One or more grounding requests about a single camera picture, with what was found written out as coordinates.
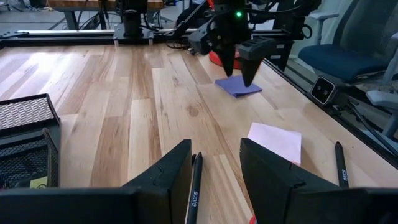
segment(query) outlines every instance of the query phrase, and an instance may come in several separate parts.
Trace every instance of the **wooden tabletop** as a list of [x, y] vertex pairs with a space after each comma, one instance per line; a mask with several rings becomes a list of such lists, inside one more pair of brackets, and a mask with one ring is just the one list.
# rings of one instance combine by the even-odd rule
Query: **wooden tabletop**
[[240, 99], [214, 84], [225, 74], [208, 57], [164, 45], [3, 49], [0, 70], [0, 100], [50, 94], [62, 187], [123, 185], [191, 139], [204, 154], [198, 223], [248, 223], [239, 141], [252, 122], [301, 132], [301, 167], [326, 180], [338, 183], [339, 141], [351, 187], [398, 187], [395, 168], [265, 64], [263, 91]]
[[[99, 9], [101, 7], [100, 0], [48, 0], [49, 6], [61, 11], [62, 9], [74, 9], [76, 11], [86, 9]], [[114, 10], [115, 0], [107, 0], [106, 7], [108, 10]], [[162, 9], [163, 0], [148, 0], [148, 9]]]

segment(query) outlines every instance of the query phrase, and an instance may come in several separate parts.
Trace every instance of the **pink paper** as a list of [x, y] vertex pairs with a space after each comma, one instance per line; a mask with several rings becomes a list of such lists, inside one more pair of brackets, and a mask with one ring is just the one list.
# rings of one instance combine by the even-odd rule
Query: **pink paper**
[[248, 138], [290, 162], [301, 164], [301, 133], [252, 123]]

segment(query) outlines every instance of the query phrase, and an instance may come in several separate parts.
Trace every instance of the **marker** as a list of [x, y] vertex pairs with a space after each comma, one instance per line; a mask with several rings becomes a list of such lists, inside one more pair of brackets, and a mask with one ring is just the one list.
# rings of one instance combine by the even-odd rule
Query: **marker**
[[203, 158], [201, 156], [201, 152], [199, 152], [195, 158], [194, 167], [193, 167], [193, 180], [192, 180], [191, 196], [188, 205], [187, 224], [196, 224], [197, 222], [202, 165], [203, 165]]
[[338, 173], [338, 185], [341, 188], [348, 188], [349, 185], [348, 185], [346, 163], [344, 160], [343, 146], [340, 144], [340, 142], [336, 142], [335, 151], [336, 151], [336, 164], [337, 164], [337, 173]]

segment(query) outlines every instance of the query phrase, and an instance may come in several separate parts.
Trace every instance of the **desk organizer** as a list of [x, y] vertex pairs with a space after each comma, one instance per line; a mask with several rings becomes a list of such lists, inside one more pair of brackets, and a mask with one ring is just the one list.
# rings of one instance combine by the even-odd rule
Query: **desk organizer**
[[48, 94], [0, 101], [0, 189], [58, 187], [59, 148]]

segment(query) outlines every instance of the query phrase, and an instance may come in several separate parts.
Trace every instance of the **purple napkin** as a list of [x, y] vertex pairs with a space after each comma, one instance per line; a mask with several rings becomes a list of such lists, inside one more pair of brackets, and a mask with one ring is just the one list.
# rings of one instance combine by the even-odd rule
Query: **purple napkin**
[[229, 78], [216, 80], [216, 84], [227, 91], [230, 95], [235, 98], [244, 96], [250, 93], [260, 92], [262, 89], [255, 84], [245, 87], [243, 83], [242, 75], [233, 75]]

